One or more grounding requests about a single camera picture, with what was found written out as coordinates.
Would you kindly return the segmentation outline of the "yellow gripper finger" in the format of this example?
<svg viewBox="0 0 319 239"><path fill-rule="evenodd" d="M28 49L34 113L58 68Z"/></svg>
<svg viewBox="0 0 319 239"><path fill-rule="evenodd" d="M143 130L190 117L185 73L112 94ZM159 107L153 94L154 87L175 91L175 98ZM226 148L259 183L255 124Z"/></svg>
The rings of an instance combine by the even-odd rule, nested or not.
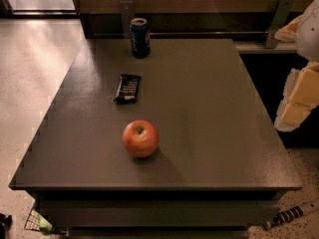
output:
<svg viewBox="0 0 319 239"><path fill-rule="evenodd" d="M302 16L299 15L298 17L290 21L287 25L280 28L275 33L274 38L280 42L296 42L300 32L301 18Z"/></svg>
<svg viewBox="0 0 319 239"><path fill-rule="evenodd" d="M293 131L318 106L319 63L308 63L301 71L292 69L285 82L274 126L279 131Z"/></svg>

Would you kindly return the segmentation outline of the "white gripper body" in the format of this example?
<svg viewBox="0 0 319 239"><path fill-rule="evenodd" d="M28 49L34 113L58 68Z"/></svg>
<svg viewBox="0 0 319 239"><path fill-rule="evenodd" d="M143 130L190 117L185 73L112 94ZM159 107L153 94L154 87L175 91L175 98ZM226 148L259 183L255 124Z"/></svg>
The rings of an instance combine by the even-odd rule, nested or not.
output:
<svg viewBox="0 0 319 239"><path fill-rule="evenodd" d="M319 62L319 0L303 12L296 34L297 53L312 62Z"/></svg>

